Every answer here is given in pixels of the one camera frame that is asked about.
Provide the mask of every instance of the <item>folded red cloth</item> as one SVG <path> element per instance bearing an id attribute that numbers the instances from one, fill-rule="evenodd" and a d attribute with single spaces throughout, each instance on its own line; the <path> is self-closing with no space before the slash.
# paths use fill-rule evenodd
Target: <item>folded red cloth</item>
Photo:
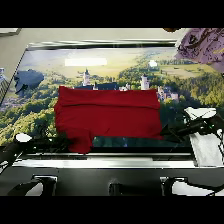
<path id="1" fill-rule="evenodd" d="M 94 136 L 163 139 L 156 90 L 78 90 L 59 87 L 58 132 L 74 141 L 70 151 L 88 153 Z"/>

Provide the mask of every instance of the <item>red cloth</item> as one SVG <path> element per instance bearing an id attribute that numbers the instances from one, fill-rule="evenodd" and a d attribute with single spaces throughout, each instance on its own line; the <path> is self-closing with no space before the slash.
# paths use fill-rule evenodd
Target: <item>red cloth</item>
<path id="1" fill-rule="evenodd" d="M 59 87 L 55 123 L 74 141 L 70 151 L 88 153 L 94 136 L 163 139 L 156 90 L 78 90 Z"/>

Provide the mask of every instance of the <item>landscape picture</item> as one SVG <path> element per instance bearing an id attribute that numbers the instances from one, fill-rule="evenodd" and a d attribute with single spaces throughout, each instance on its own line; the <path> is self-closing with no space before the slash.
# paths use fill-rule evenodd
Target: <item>landscape picture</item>
<path id="1" fill-rule="evenodd" d="M 35 87 L 25 85 L 18 90 L 16 80 L 0 107 L 0 145 L 11 142 L 19 132 L 37 136 L 47 126 L 48 136 L 56 136 L 54 105 L 58 87 L 93 90 L 156 89 L 161 103 L 163 125 L 172 123 L 189 106 L 216 107 L 224 116 L 224 79 L 208 65 L 176 60 L 173 47 L 99 48 L 27 51 L 18 74 L 43 77 Z M 103 65 L 65 66 L 68 59 L 105 59 Z M 149 147 L 171 146 L 173 143 L 152 139 L 104 138 L 96 136 L 94 146 Z"/>

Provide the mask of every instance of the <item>purple cloth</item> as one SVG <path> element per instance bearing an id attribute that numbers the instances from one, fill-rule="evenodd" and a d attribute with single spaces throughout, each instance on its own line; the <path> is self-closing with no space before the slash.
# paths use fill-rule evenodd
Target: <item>purple cloth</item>
<path id="1" fill-rule="evenodd" d="M 224 28 L 192 28 L 177 50 L 177 59 L 209 64 L 224 73 Z"/>

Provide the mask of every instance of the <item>patterned fabric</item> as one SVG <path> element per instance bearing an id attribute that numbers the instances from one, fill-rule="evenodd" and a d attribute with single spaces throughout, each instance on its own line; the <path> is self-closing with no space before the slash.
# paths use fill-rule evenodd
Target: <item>patterned fabric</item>
<path id="1" fill-rule="evenodd" d="M 224 72 L 224 28 L 190 29 L 175 57 L 209 64 L 219 72 Z"/>

